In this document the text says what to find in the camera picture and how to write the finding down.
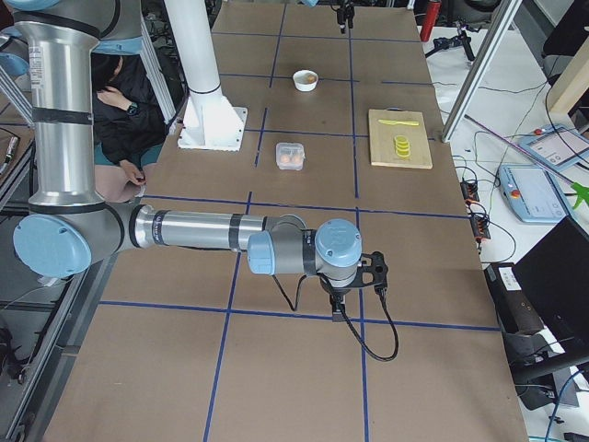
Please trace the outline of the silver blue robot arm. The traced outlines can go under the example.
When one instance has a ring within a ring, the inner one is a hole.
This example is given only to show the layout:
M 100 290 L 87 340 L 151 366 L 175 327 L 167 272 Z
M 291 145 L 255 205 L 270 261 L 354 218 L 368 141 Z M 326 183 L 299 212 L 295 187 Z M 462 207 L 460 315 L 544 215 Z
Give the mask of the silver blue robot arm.
M 33 272 L 65 278 L 127 249 L 178 246 L 243 252 L 253 273 L 316 276 L 335 320 L 363 282 L 362 238 L 335 219 L 310 229 L 295 215 L 259 217 L 113 204 L 95 186 L 90 54 L 142 48 L 137 1 L 15 1 L 29 47 L 39 187 L 16 227 L 17 256 Z
M 355 7 L 352 0 L 301 0 L 308 7 L 329 6 L 336 14 L 336 20 L 341 34 L 353 29 Z

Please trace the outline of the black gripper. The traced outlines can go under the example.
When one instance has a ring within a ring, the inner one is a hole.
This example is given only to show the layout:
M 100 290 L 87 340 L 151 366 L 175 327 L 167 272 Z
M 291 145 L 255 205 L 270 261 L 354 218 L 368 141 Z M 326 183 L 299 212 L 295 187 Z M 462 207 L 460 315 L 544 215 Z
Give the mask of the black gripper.
M 354 3 L 352 0 L 338 0 L 334 11 L 341 34 L 345 34 L 345 28 L 353 27 Z
M 345 296 L 348 293 L 348 290 L 329 286 L 328 293 L 332 311 L 332 321 L 344 322 L 347 317 L 345 311 Z

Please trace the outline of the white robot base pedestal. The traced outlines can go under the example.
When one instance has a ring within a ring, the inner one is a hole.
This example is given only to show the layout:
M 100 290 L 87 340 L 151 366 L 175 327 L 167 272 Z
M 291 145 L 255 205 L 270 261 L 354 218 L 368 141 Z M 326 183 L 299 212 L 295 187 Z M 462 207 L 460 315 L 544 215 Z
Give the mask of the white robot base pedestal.
M 165 6 L 190 93 L 179 147 L 239 150 L 248 110 L 223 93 L 205 3 L 167 0 Z

